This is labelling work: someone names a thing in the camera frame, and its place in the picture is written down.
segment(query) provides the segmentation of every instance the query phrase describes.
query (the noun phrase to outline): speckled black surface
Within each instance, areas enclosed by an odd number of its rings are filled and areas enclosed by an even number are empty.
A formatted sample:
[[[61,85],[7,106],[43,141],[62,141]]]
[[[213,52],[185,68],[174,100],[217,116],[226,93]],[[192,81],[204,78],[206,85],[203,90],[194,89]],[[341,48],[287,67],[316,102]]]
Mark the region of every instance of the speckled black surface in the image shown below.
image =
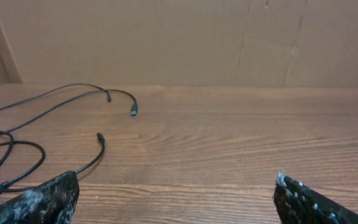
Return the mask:
[[[358,224],[358,214],[282,172],[277,174],[273,199],[283,224]]]
[[[71,223],[79,194],[75,172],[66,172],[1,204],[0,224]]]

